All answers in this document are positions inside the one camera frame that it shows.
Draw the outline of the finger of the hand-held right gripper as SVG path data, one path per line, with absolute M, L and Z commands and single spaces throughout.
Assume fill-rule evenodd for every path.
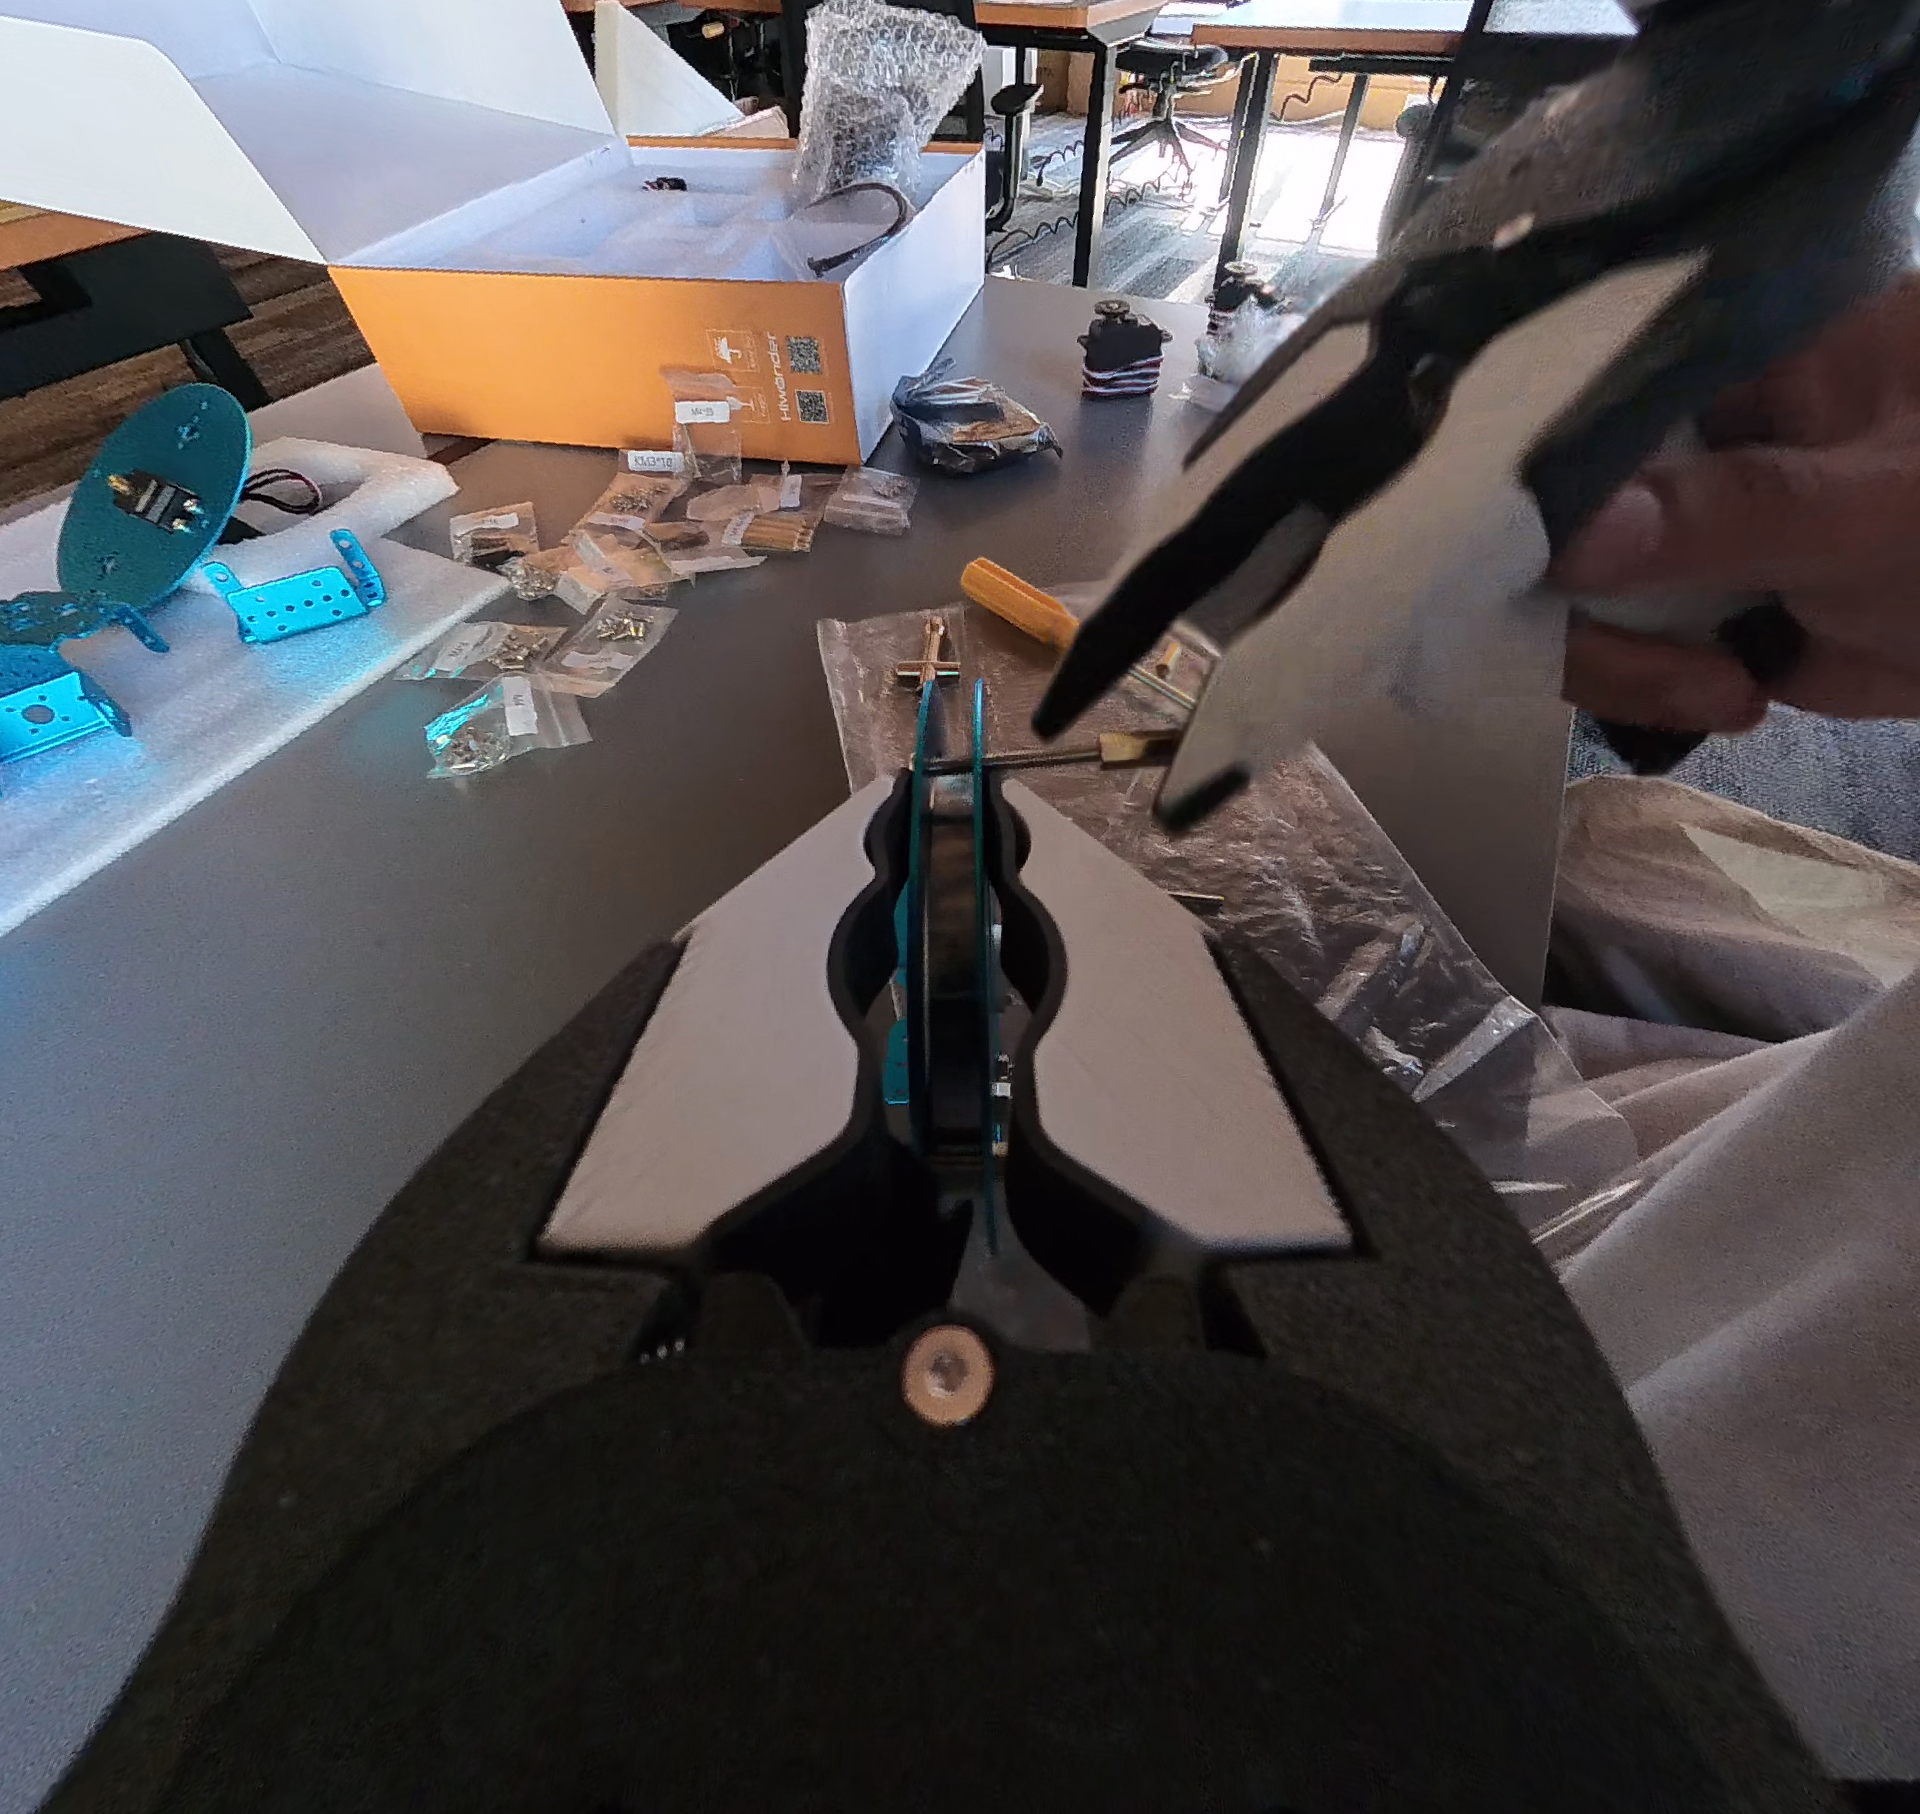
M 1295 591 L 1222 654 L 1158 793 L 1169 827 L 1371 697 L 1437 721 L 1497 768 L 1522 759 L 1497 734 L 1563 726 L 1568 612 L 1541 589 L 1548 532 L 1523 462 L 1705 261 L 1617 266 L 1470 361 L 1404 477 L 1346 516 Z
M 1375 261 L 1282 340 L 1200 434 L 1147 516 L 1147 532 L 1043 694 L 1033 724 L 1054 739 L 1196 601 L 1310 508 L 1328 527 L 1371 502 L 1414 458 L 1406 263 Z

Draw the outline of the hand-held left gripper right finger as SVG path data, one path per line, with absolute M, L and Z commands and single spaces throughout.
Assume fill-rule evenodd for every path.
M 1043 1140 L 1200 1256 L 1351 1249 L 1202 921 L 1026 784 L 1004 793 L 1063 942 L 1033 1060 Z

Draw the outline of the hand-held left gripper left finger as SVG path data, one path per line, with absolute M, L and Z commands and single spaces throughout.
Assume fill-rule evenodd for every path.
M 912 778 L 878 778 L 687 924 L 539 1248 L 684 1258 L 878 1114 Z

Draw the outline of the blue round metal turntable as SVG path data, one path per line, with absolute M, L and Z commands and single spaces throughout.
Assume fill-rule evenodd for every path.
M 959 704 L 920 696 L 910 760 L 907 881 L 899 941 L 897 1037 L 912 1144 L 947 1200 L 975 1209 L 987 1258 L 1008 1246 L 1001 1148 L 1001 907 L 990 875 L 987 686 L 961 683 Z

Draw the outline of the yellow-handled screwdriver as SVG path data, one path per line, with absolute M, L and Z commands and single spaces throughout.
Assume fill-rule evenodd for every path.
M 1066 652 L 1076 640 L 1078 617 L 1073 607 L 996 562 L 968 562 L 959 585 L 969 601 L 1054 652 Z

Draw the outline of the long dark metal screw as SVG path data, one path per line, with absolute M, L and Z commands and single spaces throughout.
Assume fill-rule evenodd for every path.
M 925 778 L 958 778 L 964 772 L 1015 771 L 1036 766 L 1118 766 L 1132 755 L 1132 736 L 1095 737 L 1090 743 L 1038 746 L 1006 752 L 975 752 L 968 756 L 924 759 L 914 765 Z

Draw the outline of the person's right hand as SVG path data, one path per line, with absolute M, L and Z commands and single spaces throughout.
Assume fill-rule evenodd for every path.
M 1763 687 L 1724 649 L 1577 623 L 1563 696 L 1598 721 L 1744 734 L 1773 702 L 1838 721 L 1918 714 L 1918 279 L 1729 391 L 1705 446 L 1664 458 L 1553 568 L 1575 600 L 1776 597 L 1806 632 Z

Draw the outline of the dark bag of parts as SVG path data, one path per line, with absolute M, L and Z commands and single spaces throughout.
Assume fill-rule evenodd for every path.
M 935 473 L 975 477 L 1025 458 L 1063 453 L 1050 421 L 984 379 L 956 375 L 953 361 L 902 379 L 890 408 L 912 455 Z

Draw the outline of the clear plastic bag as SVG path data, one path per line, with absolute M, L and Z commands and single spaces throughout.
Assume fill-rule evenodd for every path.
M 1029 716 L 1054 655 L 1008 623 L 966 601 L 828 618 L 819 655 L 852 790 L 914 751 L 918 694 L 897 683 L 897 665 L 920 659 L 931 617 L 959 661 L 958 682 L 937 692 L 938 747 L 972 743 L 976 683 L 987 751 L 1036 743 Z M 1215 924 L 1248 938 L 1470 1151 L 1548 1263 L 1572 1263 L 1636 1204 L 1644 1178 L 1626 1120 L 1476 957 L 1317 751 L 1259 776 L 1186 838 L 1152 817 L 1154 768 L 1015 778 L 1162 891 L 1221 898 Z

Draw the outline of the small metal cross wrench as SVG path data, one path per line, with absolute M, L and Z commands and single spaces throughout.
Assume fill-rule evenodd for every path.
M 915 710 L 925 707 L 938 716 L 961 710 L 966 692 L 961 644 L 944 612 L 924 617 L 907 659 L 893 665 L 890 683 L 899 697 L 912 702 Z

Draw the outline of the person's khaki trouser leg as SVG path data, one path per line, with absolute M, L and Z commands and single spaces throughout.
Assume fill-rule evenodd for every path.
M 1918 962 L 1918 870 L 1668 780 L 1566 793 L 1548 1003 L 1784 1043 Z

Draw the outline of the bubble wrap bundle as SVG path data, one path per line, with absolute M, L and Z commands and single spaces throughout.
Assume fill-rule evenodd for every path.
M 983 35 L 956 17 L 882 0 L 816 3 L 805 21 L 799 196 L 886 185 L 915 201 L 921 150 L 983 54 Z

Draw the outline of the pile of small hardware bags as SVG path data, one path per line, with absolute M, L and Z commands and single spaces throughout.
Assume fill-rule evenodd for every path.
M 450 523 L 453 556 L 491 572 L 523 603 L 569 621 L 464 623 L 399 676 L 461 683 L 457 704 L 425 726 L 429 772 L 474 780 L 539 751 L 588 739 L 586 702 L 615 692 L 664 642 L 678 595 L 698 580 L 807 556 L 821 531 L 902 535 L 918 482 L 871 465 L 753 465 L 747 391 L 727 373 L 671 370 L 673 437 L 631 449 L 613 480 L 550 546 L 534 505 Z

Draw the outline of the white foam sheet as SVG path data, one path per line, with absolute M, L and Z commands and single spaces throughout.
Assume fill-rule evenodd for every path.
M 386 601 L 366 618 L 273 646 L 249 646 L 211 588 L 187 585 L 153 625 L 168 654 L 122 628 L 68 646 L 71 662 L 129 716 L 5 771 L 2 930 L 12 930 L 210 793 L 315 724 L 446 630 L 496 588 L 446 554 L 410 547 L 397 531 L 448 502 L 457 482 L 427 458 L 278 437 L 265 458 L 325 484 L 325 516 L 288 523 L 232 562 L 256 585 L 325 562 L 328 531 L 349 531 L 372 556 Z

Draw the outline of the orange white cardboard box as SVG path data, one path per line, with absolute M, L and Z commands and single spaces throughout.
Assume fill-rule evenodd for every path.
M 425 432 L 855 462 L 984 287 L 984 159 L 813 208 L 793 141 L 616 132 L 562 0 L 2 0 L 6 201 L 325 266 Z

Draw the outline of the blue round servo plate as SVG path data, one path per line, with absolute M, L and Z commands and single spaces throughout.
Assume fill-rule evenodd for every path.
M 249 415 L 223 387 L 181 387 L 135 412 L 70 499 L 62 591 L 138 609 L 166 600 L 218 546 L 252 465 Z

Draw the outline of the blue metal bracket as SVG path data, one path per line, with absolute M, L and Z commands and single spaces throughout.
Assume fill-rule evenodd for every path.
M 352 531 L 328 535 L 337 562 L 245 585 L 223 562 L 205 560 L 200 578 L 234 617 L 238 640 L 261 648 L 366 618 L 390 593 L 372 556 Z
M 56 648 L 2 646 L 2 762 L 81 741 L 106 729 L 132 734 L 127 712 Z
M 169 652 L 169 644 L 138 607 L 101 593 L 30 591 L 2 601 L 2 646 L 6 648 L 59 649 L 106 627 L 127 628 L 147 649 Z

